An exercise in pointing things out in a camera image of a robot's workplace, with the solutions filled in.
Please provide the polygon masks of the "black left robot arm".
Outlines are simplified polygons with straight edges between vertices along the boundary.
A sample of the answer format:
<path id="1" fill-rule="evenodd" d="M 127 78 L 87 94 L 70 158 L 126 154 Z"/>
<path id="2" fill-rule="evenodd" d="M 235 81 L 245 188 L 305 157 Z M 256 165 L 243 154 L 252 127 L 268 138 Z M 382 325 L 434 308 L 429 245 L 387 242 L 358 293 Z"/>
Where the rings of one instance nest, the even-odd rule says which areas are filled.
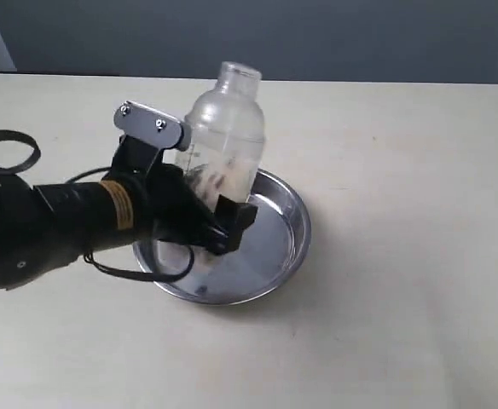
<path id="1" fill-rule="evenodd" d="M 31 186 L 20 173 L 40 158 L 0 168 L 0 290 L 25 285 L 97 251 L 157 239 L 222 256 L 255 222 L 255 205 L 220 197 L 208 209 L 163 153 L 125 135 L 102 179 Z"/>

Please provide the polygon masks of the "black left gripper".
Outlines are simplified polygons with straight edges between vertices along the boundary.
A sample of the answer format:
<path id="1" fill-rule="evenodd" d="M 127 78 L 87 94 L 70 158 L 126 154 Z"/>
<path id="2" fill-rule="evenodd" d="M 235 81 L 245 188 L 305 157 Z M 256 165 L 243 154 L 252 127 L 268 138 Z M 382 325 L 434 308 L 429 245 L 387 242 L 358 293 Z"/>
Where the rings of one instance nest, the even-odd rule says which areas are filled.
<path id="1" fill-rule="evenodd" d="M 138 239 L 194 245 L 214 255 L 237 251 L 258 208 L 218 196 L 214 215 L 195 196 L 183 172 L 163 162 L 164 152 L 133 136 L 120 138 L 107 178 L 130 195 Z"/>

